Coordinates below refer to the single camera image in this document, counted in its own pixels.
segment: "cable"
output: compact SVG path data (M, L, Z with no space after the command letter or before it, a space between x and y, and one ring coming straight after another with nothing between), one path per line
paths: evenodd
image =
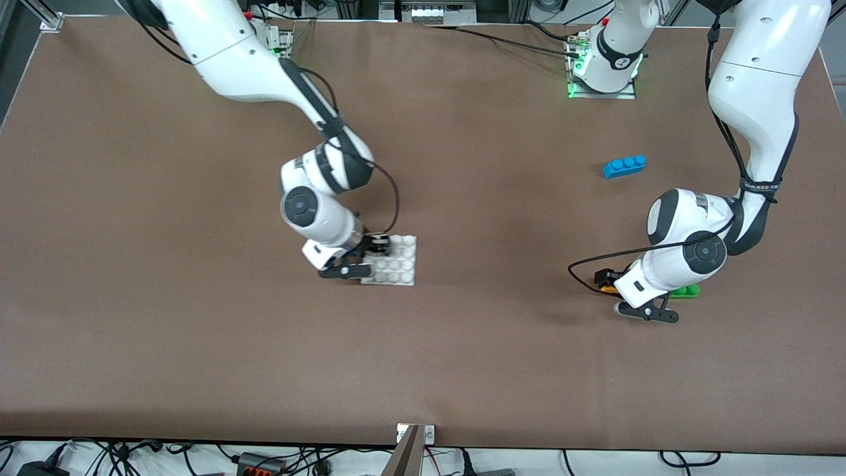
M464 448L459 449L461 450L461 457L464 459L464 476L476 476L470 454Z
M530 45L530 44L527 44L527 43L516 42L514 40L508 40L506 38L500 38L499 36L488 35L487 33L481 33L479 31L461 30L460 28L454 28L453 30L454 31L461 31L463 33L470 33L471 35L481 36L482 38L487 38L488 40L493 40L495 42L503 42L503 43L507 43L509 45L515 45L517 47L523 47L523 48L527 48L527 49L530 49L530 50L536 50L536 51L539 51L539 52L557 54L557 55L566 56L566 57L569 57L569 58L578 58L579 57L579 55L577 53L568 53L568 52L565 52L565 51L553 50L553 49L544 48L544 47L538 47L536 45Z
M88 476L88 473L90 473L91 470L94 469L95 463L96 463L96 469L94 470L94 474L97 474L97 471L99 471L99 469L100 469L100 465L103 463L103 460L106 459L106 453L107 453L106 450L101 450L97 454L97 456L94 457L94 461L91 462L91 465L85 471L85 474L83 474L83 476Z
M350 157L355 158L355 160L359 160L365 163L369 167L375 167L377 170L382 172L383 175L385 175L387 181L391 183L391 188L393 188L393 218L391 219L391 223L381 232L381 235L386 235L388 231L393 230L393 227L397 224L397 221L399 220L399 186L397 185L397 181L394 180L391 174L387 170L385 170L384 167L379 165L376 161L367 160L366 158L363 158L359 154L354 152L346 152L341 147L332 144L332 141L326 141L326 144L329 144L335 149L341 151L341 153L348 154Z
M305 468L299 468L299 469L297 469L296 471L293 471L293 472L291 472L291 473L286 473L286 474L289 474L289 475L291 475L291 476L294 476L295 474L297 474L297 473L301 473L301 472L303 472L303 471L305 471L305 470L309 469L311 466L313 466L313 465L315 465L315 464L317 464L317 463L319 463L319 462L324 462L324 461L326 461L327 459L329 459L329 458L331 458L331 457L333 457L333 456L335 456L335 455L337 455L337 454L339 454L339 453L343 453L344 451L347 451L347 450L346 450L346 448L341 448L341 449L335 450L335 451L333 451L333 452L329 453L328 455L326 455L326 456L324 456L324 457L319 457L319 458L317 458L317 461L313 462L312 464L306 464L306 465L305 465Z
M132 18L133 18L133 19L134 19L134 20L138 23L138 25L140 25L140 26L141 26L141 28L144 30L144 32L145 32L145 33L146 33L146 34L147 34L150 38L152 38L152 39L153 39L153 41L154 41L154 42L156 42L156 44L157 44L159 47L161 47L164 51L166 51L166 52L170 53L170 55L171 55L171 56L173 56L174 58L178 59L179 61L181 61L181 62L183 62L183 63L191 64L191 62L190 62L187 58L183 58L182 56L180 56L179 54L177 54L174 50L170 49L170 48L168 47L168 45L166 45L166 44L162 43L162 40L159 40L159 39L158 39L155 35L153 35L152 31L150 31L150 29L149 29L149 28L147 28L147 25L144 25L143 23L141 23L141 21L140 21L139 19L137 19L137 18L136 18L136 17L138 16L138 13L135 11L135 7L133 7L133 3L132 3L132 2L127 3L127 5L129 6L129 10L131 10L131 11L129 12L129 16L131 16L131 17L132 17ZM176 42L173 38L170 38L170 36L168 36L168 38L169 38L169 39L171 39L171 41Z
M591 290L595 293L604 294L605 296L612 296L612 297L621 298L622 296L620 296L616 292L606 292L606 291L598 290L598 289L594 288L593 286L587 284L579 276L576 276L576 273L573 272L573 268L575 268L576 266L580 266L582 264L585 264L585 263L591 263L591 262L594 262L594 261L601 261L603 259L609 259L609 258L612 258L612 257L625 256L625 255L643 253L643 252L650 252L652 250L661 250L663 248L672 248L674 246L694 245L696 243L699 243L700 241L709 240L709 239L713 238L714 236L719 235L723 231L728 230L728 227L731 226L732 223L734 223L734 218L735 217L732 216L732 218L728 219L728 222L721 229L719 229L717 231L712 231L711 233L708 233L707 235L700 236L699 238L694 238L693 240L677 241L675 243L665 243L663 245L645 246L643 248L635 248L633 250L626 250L624 252L614 252L614 253L608 253L606 255L588 257L588 258L585 258L585 259L581 259L581 260L579 260L575 263L571 263L567 267L567 272L570 273L570 276L573 276L574 280L579 281L579 283L581 285L583 285L584 287L586 287L587 289L589 289L589 290Z
M592 13L596 12L597 10L601 10L601 9L607 7L608 5L612 4L612 3L614 3L614 0L608 0L608 2L603 3L602 5L592 9L589 12L584 12L583 14L581 14L581 15L575 17L575 18L572 18L572 19L565 21L564 23L562 23L562 25L569 25L569 24L573 23L574 21L576 21L577 19L580 19L582 17L586 17L587 15L592 14Z
M541 25L540 23L538 23L538 22L536 22L536 21L534 21L534 20L532 20L532 19L525 19L525 20L521 21L521 22L520 22L520 24L522 24L522 25L532 25L532 26L534 26L535 28L537 28L538 30L540 30L540 31L541 31L541 33L543 33L543 34L544 34L544 35L546 35L546 36L549 36L549 37L550 37L550 38L552 38L553 40L558 40L558 41L560 41L560 42L565 42L565 41L567 41L567 37L566 37L566 36L556 35L555 33L552 33L551 31L549 31L549 30L547 30L546 28L544 28L544 26L543 26L543 25Z
M158 38L156 38L156 36L155 36L155 35L153 35L152 31L150 31L150 29L149 29L149 28L147 28L147 25L144 25L144 24L143 24L143 23L141 23L141 22L138 22L138 25L141 25L141 28L143 28L143 29L144 29L144 32L145 32L145 33L146 33L146 34L147 34L150 38L152 38L152 39L153 39L153 41L154 41L154 42L156 42L156 44L157 44L158 46L162 47L162 49L163 49L164 51L166 51L166 52L170 53L170 55L171 55L171 56L173 56L174 58L178 59L179 61L181 61L181 62L183 62L183 63L186 63L186 64L191 64L191 62L190 62L187 58L183 58L182 56L180 56L179 54L177 54L174 50L170 49L170 48L168 47L168 45L166 45L166 44L162 43L162 40L159 40Z
M176 45L176 46L178 46L178 47L182 47L182 45L180 45L180 44L179 44L179 42L177 42L175 39L173 39L173 37L172 37L172 36L170 36L170 35L168 35L167 33L165 33L165 32L164 32L164 30L162 30L162 29L161 29L161 28L159 28L158 26L154 26L153 28L154 28L154 29L156 29L156 31L158 31L158 32L159 32L159 34L161 34L162 36L164 36L165 38L167 38L167 39L168 39L171 43L173 43L174 45Z
M279 13L276 13L276 12L274 12L273 10L269 9L268 7L265 7L265 6L264 6L264 5L262 5L261 3L257 4L257 5L256 5L256 7L258 7L258 8L259 8L259 10L261 10L262 12L268 12L269 14L271 14L271 15L276 15L276 16L277 16L277 17L279 17L279 18L290 19L290 20L293 20L293 21L296 21L296 20L298 20L298 19L317 19L317 17L297 17L297 18L294 18L294 17L289 17L289 16L287 16L287 15L285 15L285 14L279 14ZM262 18L262 19L268 19L268 18L272 18L272 17L267 17L266 15L264 15L264 14L262 13L261 18Z
M576 476L576 474L573 473L573 468L570 467L570 458L567 457L567 450L561 450L561 454L564 455L564 465L567 466L567 472L570 473L570 476Z
M6 442L2 446L0 446L0 451L8 450L8 455L6 455L6 459L3 460L3 464L0 464L0 473L6 468L9 460L12 459L12 455L14 454L14 447L10 442Z
M323 85L329 90L329 96L332 98L332 107L335 109L335 112L337 112L338 111L338 100L335 98L335 90L333 90L332 86L329 85L329 81L327 81L326 78L324 78L323 76L320 76L318 73L316 73L315 71L312 71L311 69L300 67L299 71L302 72L302 73L306 73L307 75L314 76L318 80L320 80L321 83L323 83Z
M332 88L332 85L329 84L329 81L327 81L326 78L319 75L315 71L312 71L311 69L300 68L299 70L302 71L303 73L306 73L308 75L312 75L312 76L316 77L318 80L320 80L323 83L324 86L326 86L326 88L329 90L329 96L332 98L332 107L335 108L335 112L337 112L338 111L338 103L337 103L337 100L336 100L336 97L335 97L335 91ZM391 223L387 226L387 228L385 228L382 231L382 234L386 235L389 231L393 230L393 227L397 224L397 221L399 221L399 186L397 185L397 181L393 179L393 176L384 167L382 167L380 164L376 163L375 161L367 160L367 159L361 157L356 152L344 151L341 147L333 144L331 140L326 141L326 144L328 144L329 146L331 146L331 147L335 148L336 150L340 151L344 155L349 155L350 157L354 158L355 160L361 161L362 163L364 163L368 167L375 167L377 170L382 172L383 175L385 175L385 178L391 184L391 188L393 189L393 218L391 219Z
M426 452L429 453L429 461L431 461L431 465L435 467L435 473L437 473L437 476L441 476L441 469L437 466L435 455L431 454L431 449L429 449L429 447L426 448Z
M846 8L846 4L841 5L840 8L838 8L838 11L831 14L828 17L828 23L827 24L830 25L838 17L838 15L840 15L840 12L842 12L844 8Z
M183 451L182 456L185 458L185 466L188 467L188 472L191 473L191 476L197 476L194 467L191 466L191 460L188 459L188 450Z
M688 462L686 459L684 459L684 457L682 456L682 454L680 452L670 451L681 462L681 463L676 463L676 462L668 461L667 458L664 456L665 452L666 451L664 451L664 450L661 450L661 451L658 452L658 457L661 458L661 462L663 462L664 464L666 464L670 468L683 469L686 476L690 476L690 469L691 468L705 468L705 467L708 467L708 466L713 466L713 465L717 464L717 462L719 462L720 458L722 457L722 453L717 451L717 452L714 453L714 455L715 455L714 459L712 459L710 461Z

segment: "black strap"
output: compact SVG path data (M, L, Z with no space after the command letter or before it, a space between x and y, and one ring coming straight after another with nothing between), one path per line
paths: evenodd
M781 186L782 179L773 182L755 182L745 177L740 177L740 190L763 195L769 203L778 203L778 200L774 196Z
M734 213L734 221L732 225L728 228L728 233L723 241L726 243L726 248L731 248L735 241L737 241L738 236L740 236L740 231L743 229L743 220L744 220L744 211L743 211L743 203L740 202L737 198L733 196L724 197L726 203L728 203L728 207L731 208L732 213Z
M338 137L343 132L343 128L346 127L347 121L343 118L341 114L329 119L326 122L317 121L317 126L320 127L320 134L323 136L323 139L328 141L333 137Z
M628 68L643 52L643 48L634 53L623 54L608 46L605 43L605 30L601 30L596 37L596 45L599 47L599 53L611 64L611 69L617 71Z

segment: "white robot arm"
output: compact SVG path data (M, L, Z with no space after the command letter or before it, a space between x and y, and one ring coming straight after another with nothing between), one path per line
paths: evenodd
M733 7L737 27L714 72L708 100L718 121L749 142L751 154L741 168L745 176L736 196L673 189L652 204L646 223L649 241L667 247L646 252L613 282L625 300L618 304L618 312L647 320L661 310L652 305L654 299L713 276L727 256L746 252L761 240L799 130L796 87L831 8L828 0L700 3L715 13ZM643 3L618 0L619 4ZM709 35L711 46L719 34L718 23L715 26ZM634 34L638 43L643 30ZM742 165L739 152L736 157Z
M242 102L290 102L308 117L324 142L282 166L280 212L308 239L303 253L320 276L366 277L366 266L346 266L347 272L340 274L332 264L351 252L385 252L385 241L367 235L361 222L333 197L368 182L373 155L304 70L268 51L251 23L260 21L248 21L236 0L123 1L139 21L160 14L217 94Z

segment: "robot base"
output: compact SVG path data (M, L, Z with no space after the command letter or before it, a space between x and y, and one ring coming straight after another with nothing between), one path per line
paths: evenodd
M415 284L417 261L417 237L413 235L390 235L390 252L387 255L366 252L363 264L373 269L370 278L362 278L363 285Z
M593 99L635 99L635 81L629 80L629 83L616 92L600 92L590 86L580 78L580 73L583 73L587 68L588 62L591 60L591 34L589 31L580 31L577 35L572 35L564 43L564 51L567 53L576 53L578 58L566 58L564 68L567 70L567 96L568 97L588 97ZM634 67L633 78L637 76L637 65Z

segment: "brown table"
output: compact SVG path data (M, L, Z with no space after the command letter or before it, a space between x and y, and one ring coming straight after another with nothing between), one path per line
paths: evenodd
M0 434L389 444L421 422L446 446L846 452L846 130L820 58L764 241L670 325L566 266L645 245L666 189L734 193L703 30L656 31L636 101L568 99L560 58L450 30L300 41L400 184L417 284L301 256L277 172L320 138L296 108L216 96L128 19L70 18L0 135ZM636 153L645 172L602 178ZM380 176L342 201L390 219Z

